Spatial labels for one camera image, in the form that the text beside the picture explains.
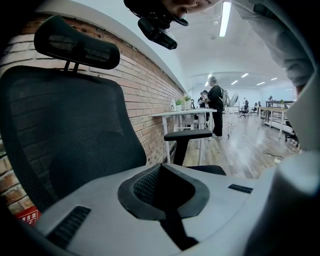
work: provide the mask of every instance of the white wall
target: white wall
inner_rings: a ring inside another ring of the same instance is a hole
[[[123,0],[47,0],[37,12],[75,17],[102,27],[130,43],[156,63],[182,90],[189,91],[176,50],[149,41],[138,27],[136,17]]]
[[[195,100],[195,102],[197,102],[197,100],[200,98],[200,92],[202,92],[203,90],[210,90],[210,86],[198,86],[192,89],[192,96],[193,99]],[[259,101],[262,100],[261,98],[261,92],[258,89],[230,89],[227,88],[226,89],[230,100],[233,97],[233,95],[238,92],[239,94],[239,100],[240,100],[240,106],[243,105],[243,101],[244,101],[244,97],[246,97],[246,99],[249,101],[249,106],[253,107],[255,105],[255,102],[258,103]]]
[[[270,96],[272,96],[275,101],[293,101],[294,98],[296,98],[296,89],[290,81],[265,87],[260,90],[260,93],[263,103],[262,106],[265,106],[265,101],[267,101]]]

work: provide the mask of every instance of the fluorescent light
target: fluorescent light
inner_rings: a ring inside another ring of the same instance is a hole
[[[220,26],[220,32],[219,32],[219,37],[221,37],[221,38],[223,38],[226,35],[228,22],[229,22],[229,16],[230,16],[230,10],[231,10],[231,2],[223,2],[222,3],[221,26]]]

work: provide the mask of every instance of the brick wall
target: brick wall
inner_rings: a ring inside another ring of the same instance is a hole
[[[60,70],[64,68],[65,61],[35,51],[34,33],[48,17],[37,14],[20,34],[10,40],[0,59],[0,76],[8,68],[16,65]],[[79,65],[78,72],[111,79],[121,85],[128,115],[144,148],[148,163],[162,162],[166,157],[162,120],[153,118],[151,114],[169,111],[170,100],[181,98],[183,92],[156,64],[130,44],[86,22],[71,18],[65,20],[78,31],[119,47],[121,60],[115,69],[104,70]],[[168,122],[168,130],[169,132],[173,130],[171,119]],[[0,160],[0,193],[14,214],[33,205],[19,184],[6,156]]]

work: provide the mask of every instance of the chair headrest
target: chair headrest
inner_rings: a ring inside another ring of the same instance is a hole
[[[37,52],[55,59],[111,70],[120,62],[118,47],[81,33],[59,16],[47,19],[34,35]]]

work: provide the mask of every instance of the mesh chair back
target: mesh chair back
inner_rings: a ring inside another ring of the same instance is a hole
[[[112,80],[15,66],[1,78],[0,106],[8,158],[40,211],[93,179],[146,164]]]

